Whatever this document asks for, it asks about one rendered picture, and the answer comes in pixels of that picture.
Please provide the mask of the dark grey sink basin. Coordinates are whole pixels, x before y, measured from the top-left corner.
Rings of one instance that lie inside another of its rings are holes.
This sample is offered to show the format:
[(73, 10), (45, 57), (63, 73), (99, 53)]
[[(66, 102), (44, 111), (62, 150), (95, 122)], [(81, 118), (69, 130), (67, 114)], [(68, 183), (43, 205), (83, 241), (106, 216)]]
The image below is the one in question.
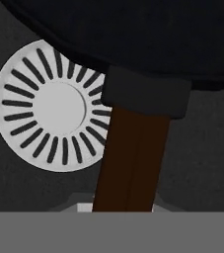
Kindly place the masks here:
[[(0, 70), (36, 39), (0, 3)], [(75, 173), (37, 169), (0, 134), (0, 211), (50, 211), (73, 193), (94, 194), (99, 172), (99, 165)], [(224, 211), (224, 90), (192, 92), (186, 117), (172, 122), (156, 198), (183, 211)]]

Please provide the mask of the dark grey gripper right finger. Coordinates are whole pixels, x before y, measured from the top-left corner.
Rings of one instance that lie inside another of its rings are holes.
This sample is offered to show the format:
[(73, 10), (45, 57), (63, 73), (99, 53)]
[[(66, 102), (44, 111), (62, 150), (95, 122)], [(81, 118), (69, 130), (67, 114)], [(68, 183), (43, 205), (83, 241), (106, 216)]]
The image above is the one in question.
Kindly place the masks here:
[(183, 212), (182, 209), (173, 205), (165, 203), (162, 199), (156, 198), (153, 205), (153, 211), (170, 211), (170, 212)]

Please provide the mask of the white round sink drain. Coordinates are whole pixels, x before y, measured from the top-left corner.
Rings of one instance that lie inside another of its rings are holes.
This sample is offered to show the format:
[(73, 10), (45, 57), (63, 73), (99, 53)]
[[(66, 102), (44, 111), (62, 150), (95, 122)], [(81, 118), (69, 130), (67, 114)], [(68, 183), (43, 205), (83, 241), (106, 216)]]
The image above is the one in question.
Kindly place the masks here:
[(104, 154), (112, 109), (101, 102), (105, 76), (38, 40), (0, 70), (0, 133), (22, 160), (75, 172)]

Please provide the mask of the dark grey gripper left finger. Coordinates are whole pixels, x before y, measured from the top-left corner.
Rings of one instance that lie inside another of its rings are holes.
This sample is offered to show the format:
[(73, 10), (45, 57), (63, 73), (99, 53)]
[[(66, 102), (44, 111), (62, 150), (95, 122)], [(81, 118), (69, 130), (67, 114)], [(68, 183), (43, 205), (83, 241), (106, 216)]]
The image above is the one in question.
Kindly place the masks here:
[(50, 211), (91, 212), (93, 193), (73, 193), (63, 204), (53, 207)]

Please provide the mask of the black pan with brown handle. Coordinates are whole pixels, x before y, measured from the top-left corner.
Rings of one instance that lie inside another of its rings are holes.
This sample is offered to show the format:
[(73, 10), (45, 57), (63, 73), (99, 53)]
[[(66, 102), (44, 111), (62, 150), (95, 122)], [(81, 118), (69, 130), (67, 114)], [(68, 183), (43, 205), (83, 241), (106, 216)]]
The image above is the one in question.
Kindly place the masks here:
[(150, 211), (171, 121), (191, 91), (224, 90), (224, 0), (0, 0), (105, 76), (112, 107), (94, 211)]

